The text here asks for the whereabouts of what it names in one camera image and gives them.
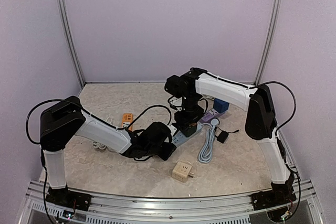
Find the dark green cube socket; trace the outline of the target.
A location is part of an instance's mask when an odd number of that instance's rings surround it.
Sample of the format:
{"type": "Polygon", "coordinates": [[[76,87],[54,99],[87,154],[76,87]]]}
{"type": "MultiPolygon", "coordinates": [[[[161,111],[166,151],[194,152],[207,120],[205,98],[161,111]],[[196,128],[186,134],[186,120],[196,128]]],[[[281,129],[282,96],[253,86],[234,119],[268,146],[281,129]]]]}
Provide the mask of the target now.
{"type": "Polygon", "coordinates": [[[185,137],[190,137],[197,130],[197,123],[184,125],[181,127],[180,131],[185,137]]]}

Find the light blue power strip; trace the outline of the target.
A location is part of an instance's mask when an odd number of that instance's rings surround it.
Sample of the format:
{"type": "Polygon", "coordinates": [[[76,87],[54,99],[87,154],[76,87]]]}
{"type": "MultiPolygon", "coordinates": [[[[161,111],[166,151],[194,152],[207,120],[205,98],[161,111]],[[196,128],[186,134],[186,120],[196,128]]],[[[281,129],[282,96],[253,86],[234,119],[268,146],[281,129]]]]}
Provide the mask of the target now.
{"type": "Polygon", "coordinates": [[[179,147],[179,146],[183,145],[184,143],[186,143],[188,140],[195,137],[198,133],[200,133],[201,129],[202,129],[202,127],[198,125],[197,128],[196,128],[196,131],[189,137],[185,136],[183,133],[178,131],[178,133],[173,136],[172,143],[176,147],[179,147]]]}

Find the purple power strip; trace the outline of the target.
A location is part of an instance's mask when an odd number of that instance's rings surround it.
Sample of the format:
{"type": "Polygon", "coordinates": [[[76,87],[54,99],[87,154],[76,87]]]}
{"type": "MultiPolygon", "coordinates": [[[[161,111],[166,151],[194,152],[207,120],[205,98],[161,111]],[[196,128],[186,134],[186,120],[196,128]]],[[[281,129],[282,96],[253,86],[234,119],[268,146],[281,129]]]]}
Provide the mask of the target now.
{"type": "Polygon", "coordinates": [[[225,112],[218,112],[216,111],[215,109],[210,109],[209,111],[207,111],[203,117],[199,120],[199,123],[200,124],[203,124],[203,123],[210,123],[212,119],[215,119],[215,118],[219,118],[221,117],[223,114],[225,114],[225,112]]]}

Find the beige cube socket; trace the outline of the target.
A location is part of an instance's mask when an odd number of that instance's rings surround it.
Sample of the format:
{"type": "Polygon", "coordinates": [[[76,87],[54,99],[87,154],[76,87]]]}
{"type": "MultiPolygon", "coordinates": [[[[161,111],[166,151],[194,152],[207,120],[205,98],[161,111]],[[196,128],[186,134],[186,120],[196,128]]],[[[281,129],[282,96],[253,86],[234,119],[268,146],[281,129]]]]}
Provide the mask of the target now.
{"type": "Polygon", "coordinates": [[[180,181],[187,182],[188,178],[193,178],[192,165],[182,161],[178,161],[172,170],[172,178],[180,181]]]}

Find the blue cube socket adapter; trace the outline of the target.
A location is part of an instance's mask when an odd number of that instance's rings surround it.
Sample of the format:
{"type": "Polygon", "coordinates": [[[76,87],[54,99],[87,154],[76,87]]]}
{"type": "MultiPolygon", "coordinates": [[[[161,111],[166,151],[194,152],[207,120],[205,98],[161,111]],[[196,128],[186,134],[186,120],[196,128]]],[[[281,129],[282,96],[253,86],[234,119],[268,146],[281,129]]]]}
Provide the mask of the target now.
{"type": "Polygon", "coordinates": [[[214,99],[213,109],[218,113],[225,113],[229,109],[229,103],[220,99],[214,99]]]}

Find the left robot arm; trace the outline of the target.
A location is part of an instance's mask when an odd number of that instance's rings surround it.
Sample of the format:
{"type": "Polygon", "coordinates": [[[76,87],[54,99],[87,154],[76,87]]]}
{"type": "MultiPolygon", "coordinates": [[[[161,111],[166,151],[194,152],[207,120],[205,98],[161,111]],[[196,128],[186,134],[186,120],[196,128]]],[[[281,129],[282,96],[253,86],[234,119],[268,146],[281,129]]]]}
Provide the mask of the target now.
{"type": "Polygon", "coordinates": [[[46,171],[53,197],[66,206],[73,201],[68,190],[64,149],[73,136],[100,143],[124,157],[145,161],[152,156],[167,160],[176,150],[173,132],[162,122],[153,122],[146,129],[132,131],[116,127],[88,112],[76,96],[51,99],[53,105],[40,115],[41,162],[46,171]]]}

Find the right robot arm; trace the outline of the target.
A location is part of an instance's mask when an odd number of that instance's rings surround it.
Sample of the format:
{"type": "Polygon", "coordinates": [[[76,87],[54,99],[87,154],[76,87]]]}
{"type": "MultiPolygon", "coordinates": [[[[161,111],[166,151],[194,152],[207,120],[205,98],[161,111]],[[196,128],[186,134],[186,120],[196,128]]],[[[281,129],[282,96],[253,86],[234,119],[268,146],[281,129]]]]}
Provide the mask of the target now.
{"type": "Polygon", "coordinates": [[[205,95],[233,104],[247,112],[246,134],[261,148],[271,174],[271,184],[277,187],[269,192],[273,205],[281,204],[289,196],[285,186],[293,181],[293,171],[286,162],[286,152],[280,144],[278,124],[269,83],[251,86],[216,76],[205,69],[191,68],[187,73],[167,78],[164,89],[181,100],[181,110],[174,114],[179,130],[197,123],[204,115],[198,102],[205,95]]]}

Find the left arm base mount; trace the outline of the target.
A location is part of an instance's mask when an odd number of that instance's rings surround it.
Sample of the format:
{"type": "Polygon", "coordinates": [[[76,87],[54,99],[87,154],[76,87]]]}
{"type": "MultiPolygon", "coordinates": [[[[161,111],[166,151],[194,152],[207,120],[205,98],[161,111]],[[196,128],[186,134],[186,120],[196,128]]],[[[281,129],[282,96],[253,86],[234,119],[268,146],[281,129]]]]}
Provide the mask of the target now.
{"type": "Polygon", "coordinates": [[[49,188],[46,195],[47,202],[82,211],[88,211],[91,199],[90,194],[69,190],[68,186],[62,189],[49,188]]]}

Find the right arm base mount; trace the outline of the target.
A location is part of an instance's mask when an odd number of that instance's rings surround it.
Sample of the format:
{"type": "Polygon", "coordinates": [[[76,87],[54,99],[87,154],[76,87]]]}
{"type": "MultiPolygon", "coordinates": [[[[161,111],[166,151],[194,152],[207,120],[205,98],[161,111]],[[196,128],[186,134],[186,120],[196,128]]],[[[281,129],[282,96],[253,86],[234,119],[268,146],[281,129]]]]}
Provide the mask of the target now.
{"type": "Polygon", "coordinates": [[[284,184],[271,183],[271,190],[259,191],[251,195],[251,203],[254,210],[272,208],[297,200],[293,189],[294,178],[289,179],[284,184]]]}

